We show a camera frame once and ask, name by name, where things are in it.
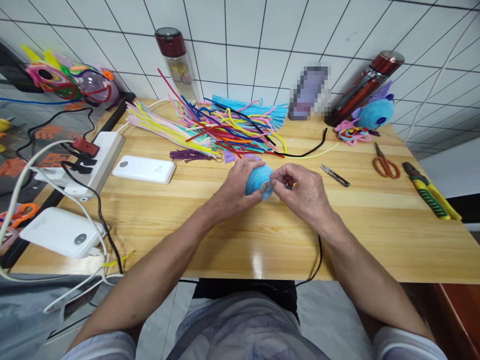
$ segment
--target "shirt sleeve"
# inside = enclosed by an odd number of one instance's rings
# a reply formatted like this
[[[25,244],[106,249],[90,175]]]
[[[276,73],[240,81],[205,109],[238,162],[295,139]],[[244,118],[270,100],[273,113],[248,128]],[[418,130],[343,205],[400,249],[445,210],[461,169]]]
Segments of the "shirt sleeve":
[[[61,360],[135,360],[136,345],[126,332],[93,336],[67,352]]]
[[[433,341],[390,326],[376,334],[373,348],[377,360],[448,360]]]

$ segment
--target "red bottle cap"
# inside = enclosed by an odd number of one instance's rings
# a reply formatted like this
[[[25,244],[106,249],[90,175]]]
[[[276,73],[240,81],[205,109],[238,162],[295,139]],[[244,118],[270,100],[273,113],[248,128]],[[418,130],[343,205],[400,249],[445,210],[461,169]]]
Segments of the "red bottle cap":
[[[370,67],[383,75],[392,75],[405,62],[402,54],[393,50],[383,50],[373,59]]]
[[[178,58],[187,53],[184,37],[176,28],[162,27],[157,29],[155,39],[163,56]]]

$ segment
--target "white power bank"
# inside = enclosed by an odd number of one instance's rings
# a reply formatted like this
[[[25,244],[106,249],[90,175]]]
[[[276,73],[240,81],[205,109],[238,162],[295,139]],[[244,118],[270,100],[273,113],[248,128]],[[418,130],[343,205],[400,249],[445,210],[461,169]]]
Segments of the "white power bank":
[[[172,161],[125,155],[112,174],[119,178],[168,184],[176,167]]]
[[[102,224],[95,221],[95,225],[102,237],[105,236]],[[96,248],[100,239],[92,223],[86,217],[56,207],[46,208],[38,214],[20,236],[69,258],[100,254]]]

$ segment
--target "yellow-handled pliers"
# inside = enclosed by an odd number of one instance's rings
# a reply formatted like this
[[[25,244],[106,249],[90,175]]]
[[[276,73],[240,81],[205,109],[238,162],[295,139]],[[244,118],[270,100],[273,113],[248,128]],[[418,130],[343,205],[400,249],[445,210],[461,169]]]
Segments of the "yellow-handled pliers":
[[[443,220],[462,220],[462,216],[455,211],[440,191],[409,162],[402,163],[405,172],[415,185],[416,190],[430,206],[435,215]]]

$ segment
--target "orange scissors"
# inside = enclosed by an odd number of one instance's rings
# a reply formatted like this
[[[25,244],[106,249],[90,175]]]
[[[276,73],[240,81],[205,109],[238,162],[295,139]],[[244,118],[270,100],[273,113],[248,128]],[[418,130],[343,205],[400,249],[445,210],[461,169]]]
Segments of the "orange scissors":
[[[395,163],[387,158],[385,158],[384,153],[380,150],[379,145],[375,142],[375,149],[377,157],[373,159],[373,167],[376,172],[379,173],[384,178],[398,179],[400,177],[400,170]]]
[[[12,216],[9,226],[14,229],[18,228],[24,221],[33,218],[38,211],[39,206],[34,202],[21,204]],[[6,216],[7,211],[0,214],[0,223],[3,223]]]

